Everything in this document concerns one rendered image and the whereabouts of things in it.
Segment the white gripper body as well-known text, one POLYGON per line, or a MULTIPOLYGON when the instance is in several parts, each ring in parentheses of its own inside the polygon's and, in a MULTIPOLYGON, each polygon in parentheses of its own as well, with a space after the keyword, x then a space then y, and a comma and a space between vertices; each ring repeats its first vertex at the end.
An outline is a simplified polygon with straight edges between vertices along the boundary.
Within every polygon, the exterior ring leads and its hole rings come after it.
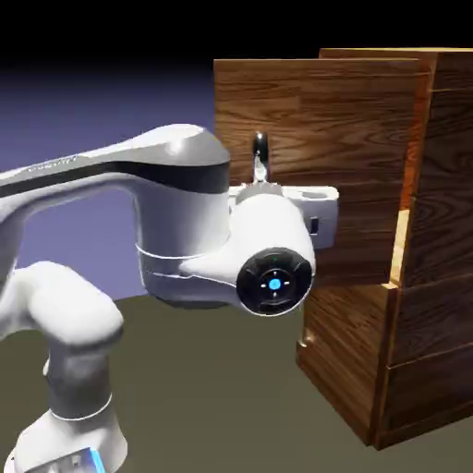
POLYGON ((337 231, 338 190, 326 186, 283 186, 283 194, 302 213, 313 247, 332 247, 337 231))

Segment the curved dark metal handle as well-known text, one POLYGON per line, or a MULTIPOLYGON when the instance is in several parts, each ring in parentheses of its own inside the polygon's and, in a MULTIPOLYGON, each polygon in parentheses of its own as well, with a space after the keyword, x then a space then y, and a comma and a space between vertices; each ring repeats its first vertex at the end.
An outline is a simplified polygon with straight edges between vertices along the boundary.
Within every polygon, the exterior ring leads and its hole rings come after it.
POLYGON ((252 141, 254 182, 266 182, 269 179, 269 141, 266 133, 257 131, 252 141))

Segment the large wooden cabinet door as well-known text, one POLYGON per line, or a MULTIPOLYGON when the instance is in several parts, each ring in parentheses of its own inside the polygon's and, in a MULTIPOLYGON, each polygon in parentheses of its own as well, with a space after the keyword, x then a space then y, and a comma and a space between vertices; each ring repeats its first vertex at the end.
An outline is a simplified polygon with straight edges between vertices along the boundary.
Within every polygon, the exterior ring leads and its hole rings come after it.
POLYGON ((266 132, 270 175, 282 185, 339 192, 334 246, 317 257, 320 285, 390 276, 418 85, 415 59, 217 59, 214 132, 231 181, 251 177, 251 142, 266 132))

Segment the wooden cabinet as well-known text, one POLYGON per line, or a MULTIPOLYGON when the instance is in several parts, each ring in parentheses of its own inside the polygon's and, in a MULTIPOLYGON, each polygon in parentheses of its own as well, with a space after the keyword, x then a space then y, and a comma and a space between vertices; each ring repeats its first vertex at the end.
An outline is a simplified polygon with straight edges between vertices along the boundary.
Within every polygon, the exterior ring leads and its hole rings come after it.
POLYGON ((321 54, 416 58, 427 73, 388 282, 398 292, 371 445, 381 450, 473 417, 473 47, 321 54))

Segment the small wooden cabinet door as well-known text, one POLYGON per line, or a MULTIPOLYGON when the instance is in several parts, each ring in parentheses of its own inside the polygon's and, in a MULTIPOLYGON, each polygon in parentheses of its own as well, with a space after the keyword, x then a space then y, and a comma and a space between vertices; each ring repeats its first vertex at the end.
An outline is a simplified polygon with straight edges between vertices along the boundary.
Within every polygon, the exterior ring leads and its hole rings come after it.
POLYGON ((304 306, 302 333, 316 339, 297 343, 297 365, 366 445, 374 442, 397 292, 393 283, 323 287, 304 306))

